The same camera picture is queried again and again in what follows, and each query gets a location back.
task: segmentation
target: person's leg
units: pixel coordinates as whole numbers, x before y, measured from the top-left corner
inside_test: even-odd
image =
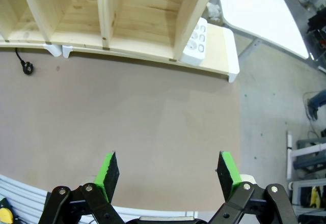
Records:
[[[311,106],[314,109],[318,109],[319,107],[325,104],[326,104],[326,90],[321,91],[316,96],[312,97],[308,102],[308,106]]]

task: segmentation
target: black plug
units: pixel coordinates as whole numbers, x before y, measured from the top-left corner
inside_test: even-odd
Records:
[[[22,70],[24,72],[24,74],[26,75],[30,75],[33,72],[33,64],[30,62],[25,62],[24,60],[21,59],[21,57],[18,54],[17,48],[15,49],[17,57],[20,60],[21,66],[22,66]]]

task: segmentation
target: shelf compartment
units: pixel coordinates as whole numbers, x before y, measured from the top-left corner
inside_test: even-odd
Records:
[[[118,52],[177,60],[207,2],[99,0],[103,46]]]
[[[102,48],[97,0],[27,0],[53,44]]]
[[[26,0],[0,0],[0,34],[9,42],[44,43]]]

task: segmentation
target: concrete floor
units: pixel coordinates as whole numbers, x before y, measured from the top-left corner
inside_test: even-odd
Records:
[[[235,40],[238,53],[251,41],[240,35],[235,35]],[[287,187],[286,131],[292,132],[294,143],[307,138],[311,127],[303,105],[303,94],[326,89],[326,75],[302,63],[299,58],[263,44],[240,64],[237,81],[241,126],[240,172],[254,176],[257,184],[264,188],[271,183]],[[326,128],[325,107],[319,109],[318,120],[313,126],[318,133]],[[209,219],[212,214],[200,213],[200,217]],[[258,221],[245,215],[241,223]]]

